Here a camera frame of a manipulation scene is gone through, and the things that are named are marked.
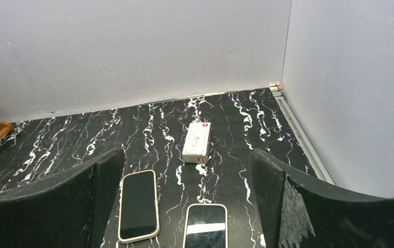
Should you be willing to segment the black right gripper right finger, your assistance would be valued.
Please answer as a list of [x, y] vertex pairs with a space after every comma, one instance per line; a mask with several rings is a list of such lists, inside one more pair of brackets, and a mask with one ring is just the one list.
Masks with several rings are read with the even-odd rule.
[[267, 247], [394, 247], [394, 198], [332, 185], [262, 149], [250, 165]]

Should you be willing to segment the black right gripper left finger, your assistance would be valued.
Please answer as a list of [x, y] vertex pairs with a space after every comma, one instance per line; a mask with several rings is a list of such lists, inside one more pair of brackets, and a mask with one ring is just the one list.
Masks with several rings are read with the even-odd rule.
[[0, 193], [0, 247], [99, 247], [123, 173], [113, 148]]

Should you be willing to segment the black phone cream case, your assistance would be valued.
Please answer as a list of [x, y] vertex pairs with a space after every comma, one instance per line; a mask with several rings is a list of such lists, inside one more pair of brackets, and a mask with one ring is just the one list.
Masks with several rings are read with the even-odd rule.
[[156, 237], [160, 215], [156, 173], [152, 169], [125, 175], [120, 191], [118, 239], [128, 244]]

